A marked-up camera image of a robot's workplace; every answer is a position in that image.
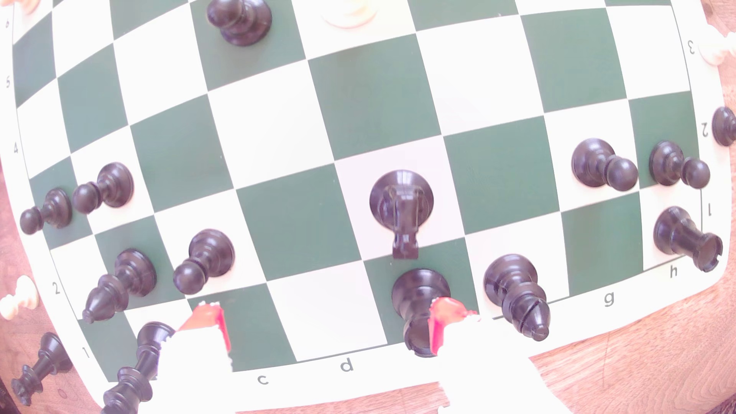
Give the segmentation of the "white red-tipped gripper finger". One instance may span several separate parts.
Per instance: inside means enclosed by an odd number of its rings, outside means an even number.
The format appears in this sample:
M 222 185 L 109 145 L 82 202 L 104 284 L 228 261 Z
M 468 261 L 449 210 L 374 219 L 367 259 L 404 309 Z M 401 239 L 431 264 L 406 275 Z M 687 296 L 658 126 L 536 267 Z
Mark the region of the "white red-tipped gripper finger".
M 429 306 L 430 350 L 449 404 L 439 413 L 560 413 L 512 326 L 451 297 Z
M 164 340 L 144 413 L 236 413 L 231 342 L 219 302 L 200 302 Z

